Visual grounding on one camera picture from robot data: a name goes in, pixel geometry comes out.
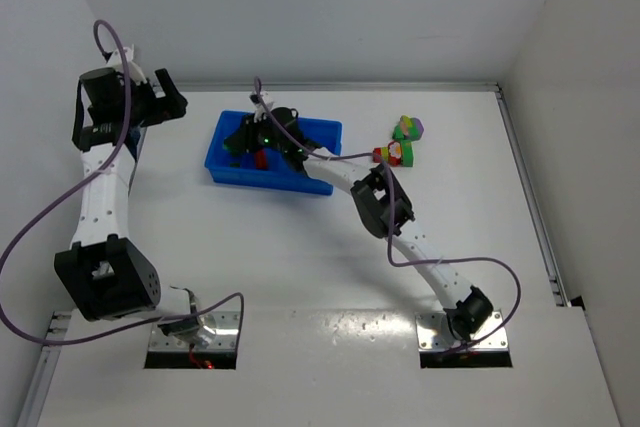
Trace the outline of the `red long lego brick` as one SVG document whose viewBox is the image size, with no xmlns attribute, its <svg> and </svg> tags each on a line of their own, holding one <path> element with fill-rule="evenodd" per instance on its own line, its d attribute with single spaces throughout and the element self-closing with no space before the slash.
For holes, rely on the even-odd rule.
<svg viewBox="0 0 640 427">
<path fill-rule="evenodd" d="M 264 150 L 254 154 L 254 163 L 257 170 L 267 171 L 269 169 L 267 155 Z"/>
</svg>

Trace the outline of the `blue plastic sorting bin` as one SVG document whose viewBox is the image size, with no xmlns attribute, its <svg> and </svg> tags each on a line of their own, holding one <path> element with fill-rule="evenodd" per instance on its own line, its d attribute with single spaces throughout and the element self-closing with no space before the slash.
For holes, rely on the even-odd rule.
<svg viewBox="0 0 640 427">
<path fill-rule="evenodd" d="M 241 118 L 246 114 L 247 112 L 242 111 L 224 110 L 218 118 L 204 162 L 204 167 L 214 182 L 324 196 L 333 193 L 332 185 L 295 172 L 282 156 L 273 150 L 264 150 L 268 159 L 267 171 L 255 168 L 254 154 L 233 156 L 227 152 L 223 148 L 223 140 L 239 127 Z M 230 162 L 234 160 L 240 161 L 242 167 L 230 167 Z"/>
</svg>

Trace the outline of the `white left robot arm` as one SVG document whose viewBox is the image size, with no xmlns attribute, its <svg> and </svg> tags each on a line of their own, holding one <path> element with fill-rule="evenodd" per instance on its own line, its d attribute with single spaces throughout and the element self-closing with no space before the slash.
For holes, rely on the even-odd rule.
<svg viewBox="0 0 640 427">
<path fill-rule="evenodd" d="M 159 274 L 130 239 L 128 203 L 145 130 L 181 118 L 187 100 L 165 69 L 155 73 L 161 91 L 148 79 L 133 78 L 131 117 L 126 119 L 120 69 L 103 67 L 78 81 L 72 142 L 81 153 L 88 185 L 82 189 L 77 229 L 68 250 L 54 257 L 54 270 L 83 317 L 95 322 L 159 316 L 166 335 L 181 340 L 201 327 L 195 296 L 163 288 Z"/>
</svg>

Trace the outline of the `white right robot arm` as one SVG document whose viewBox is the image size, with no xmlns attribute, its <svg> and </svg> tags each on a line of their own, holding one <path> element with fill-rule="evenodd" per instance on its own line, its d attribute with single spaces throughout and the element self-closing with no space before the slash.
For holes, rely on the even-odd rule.
<svg viewBox="0 0 640 427">
<path fill-rule="evenodd" d="M 429 256 L 412 202 L 389 168 L 382 163 L 367 168 L 350 156 L 337 156 L 303 133 L 296 110 L 271 108 L 256 94 L 251 100 L 255 112 L 244 115 L 237 130 L 224 140 L 225 149 L 231 154 L 272 150 L 294 172 L 349 194 L 365 230 L 386 240 L 388 253 L 399 251 L 405 264 L 431 287 L 454 338 L 463 345 L 474 344 L 473 336 L 491 316 L 493 305 L 451 261 Z"/>
</svg>

